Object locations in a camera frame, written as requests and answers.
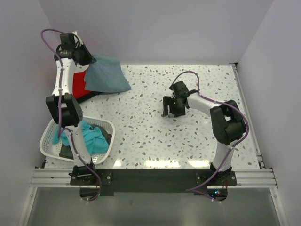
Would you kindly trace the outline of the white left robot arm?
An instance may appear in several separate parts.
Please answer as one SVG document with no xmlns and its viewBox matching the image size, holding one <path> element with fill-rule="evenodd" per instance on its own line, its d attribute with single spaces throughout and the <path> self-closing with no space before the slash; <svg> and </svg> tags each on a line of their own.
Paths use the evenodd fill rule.
<svg viewBox="0 0 301 226">
<path fill-rule="evenodd" d="M 70 184 L 96 185 L 100 179 L 83 138 L 83 112 L 73 96 L 74 74 L 79 68 L 84 71 L 96 59 L 75 32 L 61 32 L 60 40 L 60 45 L 53 50 L 57 68 L 55 87 L 52 95 L 46 97 L 46 105 L 58 125 L 58 134 L 65 133 L 71 147 L 74 167 Z"/>
</svg>

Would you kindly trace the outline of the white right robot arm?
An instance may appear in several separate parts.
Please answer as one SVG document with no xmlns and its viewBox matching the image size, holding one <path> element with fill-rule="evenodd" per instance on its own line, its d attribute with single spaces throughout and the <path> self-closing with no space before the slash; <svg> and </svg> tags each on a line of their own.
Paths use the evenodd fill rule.
<svg viewBox="0 0 301 226">
<path fill-rule="evenodd" d="M 184 116 L 186 109 L 196 109 L 211 119 L 213 134 L 217 140 L 217 149 L 210 172 L 210 181 L 220 185 L 226 180 L 225 171 L 231 168 L 232 149 L 248 132 L 246 119 L 234 100 L 215 101 L 200 95 L 195 89 L 188 90 L 183 81 L 176 82 L 169 89 L 171 96 L 163 97 L 163 116 Z"/>
</svg>

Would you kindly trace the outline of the grey-blue t-shirt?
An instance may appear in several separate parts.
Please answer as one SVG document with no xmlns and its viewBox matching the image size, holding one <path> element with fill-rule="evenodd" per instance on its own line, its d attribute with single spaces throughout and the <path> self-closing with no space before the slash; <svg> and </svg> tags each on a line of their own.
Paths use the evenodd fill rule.
<svg viewBox="0 0 301 226">
<path fill-rule="evenodd" d="M 93 54 L 96 60 L 90 63 L 84 81 L 85 89 L 101 93 L 119 93 L 131 90 L 125 78 L 120 60 L 100 54 Z"/>
</svg>

